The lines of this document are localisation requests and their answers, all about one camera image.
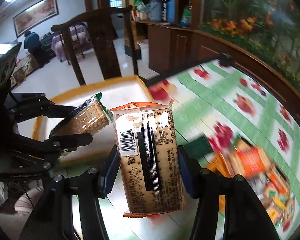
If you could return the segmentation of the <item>yellow-rimmed white storage box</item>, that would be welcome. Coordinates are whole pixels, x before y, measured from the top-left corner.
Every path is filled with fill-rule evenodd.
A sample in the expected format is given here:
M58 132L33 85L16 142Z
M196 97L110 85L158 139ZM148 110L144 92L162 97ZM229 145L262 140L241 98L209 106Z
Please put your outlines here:
M56 105L79 107L83 104L96 104L99 101L106 110L119 107L131 102L152 102L145 83L136 75L116 77L102 82L83 85L68 90L51 99ZM112 124L108 124L93 135L93 141L87 146L79 146L73 152L63 153L57 163L71 166L106 157L116 144Z

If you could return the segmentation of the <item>dark wooden chair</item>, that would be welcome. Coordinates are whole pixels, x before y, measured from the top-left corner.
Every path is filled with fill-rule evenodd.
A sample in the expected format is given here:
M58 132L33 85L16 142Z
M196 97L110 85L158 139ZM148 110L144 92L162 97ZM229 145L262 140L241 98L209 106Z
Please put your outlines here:
M70 27L78 22L86 22L103 78L107 80L114 77L121 77L122 75L119 61L113 43L115 40L115 28L112 23L111 15L122 14L125 23L125 29L128 34L129 45L132 50L131 58L133 63L133 71L135 75L138 75L139 70L136 58L135 42L130 20L132 9L132 5L129 5L125 8L106 7L96 9L89 12L84 12L65 23L55 24L51 27L51 31L60 32L62 34L66 52L70 57L72 68L77 77L77 81L81 86L85 85L86 82L74 52Z

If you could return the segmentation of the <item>black table clamp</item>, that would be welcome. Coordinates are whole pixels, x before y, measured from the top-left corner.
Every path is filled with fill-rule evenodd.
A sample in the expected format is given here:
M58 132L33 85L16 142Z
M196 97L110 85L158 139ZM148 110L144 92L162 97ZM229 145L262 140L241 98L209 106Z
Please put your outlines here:
M220 53L220 55L218 57L218 64L222 68L232 67L232 65L233 65L232 56L227 53Z

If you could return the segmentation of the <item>dark green snack packet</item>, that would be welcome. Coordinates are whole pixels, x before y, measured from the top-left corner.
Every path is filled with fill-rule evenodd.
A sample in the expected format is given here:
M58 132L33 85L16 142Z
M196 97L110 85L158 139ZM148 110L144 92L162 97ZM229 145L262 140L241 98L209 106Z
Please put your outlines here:
M191 159L200 158L213 152L213 149L205 135L183 145L185 152Z

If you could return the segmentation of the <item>grey kettle jug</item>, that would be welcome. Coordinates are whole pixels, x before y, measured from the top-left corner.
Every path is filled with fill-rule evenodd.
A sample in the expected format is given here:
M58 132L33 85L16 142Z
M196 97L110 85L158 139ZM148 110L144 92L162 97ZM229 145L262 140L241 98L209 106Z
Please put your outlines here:
M162 20L161 0L151 0L147 5L147 12L151 22L161 22Z

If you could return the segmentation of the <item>wooden sideboard cabinet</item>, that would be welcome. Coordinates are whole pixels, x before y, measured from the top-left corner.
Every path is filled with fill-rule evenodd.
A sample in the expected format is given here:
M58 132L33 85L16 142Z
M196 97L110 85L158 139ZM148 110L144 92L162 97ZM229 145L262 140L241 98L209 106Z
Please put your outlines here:
M281 102L300 126L300 93L278 71L246 50L211 34L154 22L135 22L136 39L149 40L149 68L169 77L221 58L255 79Z

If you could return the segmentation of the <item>orange cracker packet with barcode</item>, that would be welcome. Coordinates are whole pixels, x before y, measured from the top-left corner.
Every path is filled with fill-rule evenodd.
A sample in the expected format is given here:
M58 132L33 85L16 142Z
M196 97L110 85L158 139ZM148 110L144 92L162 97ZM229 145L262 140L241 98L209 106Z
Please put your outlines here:
M133 102L110 110L128 204L124 217L184 207L172 105L172 100L166 105Z

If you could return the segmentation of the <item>orange cracker pack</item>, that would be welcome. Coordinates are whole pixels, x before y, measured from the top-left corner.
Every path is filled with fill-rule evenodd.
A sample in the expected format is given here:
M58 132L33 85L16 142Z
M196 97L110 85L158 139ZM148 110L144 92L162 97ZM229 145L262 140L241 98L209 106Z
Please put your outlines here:
M233 175L239 174L246 179L268 172L271 167L271 161L265 150L253 146L240 136L234 140L233 149L229 153L229 164Z

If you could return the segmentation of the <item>flower mural panel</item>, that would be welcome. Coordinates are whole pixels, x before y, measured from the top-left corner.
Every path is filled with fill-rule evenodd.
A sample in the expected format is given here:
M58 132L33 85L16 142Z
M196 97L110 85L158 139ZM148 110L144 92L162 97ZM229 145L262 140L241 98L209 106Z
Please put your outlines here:
M300 93L300 10L293 0L200 0L198 29L237 45Z

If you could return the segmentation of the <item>blue thermos bottle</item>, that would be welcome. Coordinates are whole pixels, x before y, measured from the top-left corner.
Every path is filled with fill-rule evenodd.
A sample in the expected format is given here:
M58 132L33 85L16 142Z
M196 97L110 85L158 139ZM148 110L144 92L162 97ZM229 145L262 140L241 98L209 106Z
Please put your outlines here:
M175 20L175 0L169 0L166 4L166 21L174 23Z

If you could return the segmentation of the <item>green fruit-print tablecloth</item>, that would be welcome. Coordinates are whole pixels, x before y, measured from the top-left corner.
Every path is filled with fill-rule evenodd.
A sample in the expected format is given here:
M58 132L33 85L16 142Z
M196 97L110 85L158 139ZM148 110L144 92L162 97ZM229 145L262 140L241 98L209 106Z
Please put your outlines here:
M239 137L262 147L290 182L294 216L276 227L290 239L300 225L300 126L286 107L253 78L217 61L207 62L160 81L150 88L153 99L171 99L177 142L207 136L221 150ZM198 200L186 196L181 211L148 218L125 218L128 209L122 180L100 201L110 239L188 239Z

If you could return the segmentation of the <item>white plastic bucket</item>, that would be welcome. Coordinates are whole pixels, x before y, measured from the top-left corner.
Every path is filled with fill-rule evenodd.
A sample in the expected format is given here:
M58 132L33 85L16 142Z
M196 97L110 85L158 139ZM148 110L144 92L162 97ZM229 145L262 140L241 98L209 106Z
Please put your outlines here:
M148 39L140 40L137 41L137 44L139 45L141 50L141 59L143 63L148 64L149 63L149 40Z

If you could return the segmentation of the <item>orange bag with black label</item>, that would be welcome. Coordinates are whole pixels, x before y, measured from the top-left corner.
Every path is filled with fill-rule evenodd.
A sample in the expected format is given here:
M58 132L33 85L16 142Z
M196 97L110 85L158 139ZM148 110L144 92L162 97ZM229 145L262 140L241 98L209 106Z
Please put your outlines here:
M219 179L219 211L225 213L226 196L230 192L234 176L230 161L218 152L213 154L212 160L205 167Z

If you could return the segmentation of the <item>framed landscape painting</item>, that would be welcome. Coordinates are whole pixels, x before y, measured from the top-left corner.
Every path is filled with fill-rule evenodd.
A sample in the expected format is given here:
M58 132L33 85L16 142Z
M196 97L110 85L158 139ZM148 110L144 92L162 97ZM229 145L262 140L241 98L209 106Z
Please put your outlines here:
M13 18L16 37L57 15L59 15L57 0L37 2Z

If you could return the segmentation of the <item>person in dark jacket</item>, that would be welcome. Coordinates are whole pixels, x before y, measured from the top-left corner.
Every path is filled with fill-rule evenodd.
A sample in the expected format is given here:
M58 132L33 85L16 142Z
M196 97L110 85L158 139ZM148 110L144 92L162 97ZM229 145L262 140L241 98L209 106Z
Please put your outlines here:
M37 61L39 68L43 68L45 64L49 63L49 57L46 51L42 48L39 35L35 32L26 31L24 40L24 49L34 57Z

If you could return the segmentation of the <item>green-edged cracker packet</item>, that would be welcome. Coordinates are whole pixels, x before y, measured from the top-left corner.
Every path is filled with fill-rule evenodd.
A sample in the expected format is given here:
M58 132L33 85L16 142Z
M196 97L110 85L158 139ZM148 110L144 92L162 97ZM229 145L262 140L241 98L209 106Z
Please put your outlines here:
M60 121L50 132L49 137L89 133L95 135L111 123L111 116L101 103L102 93L99 92Z

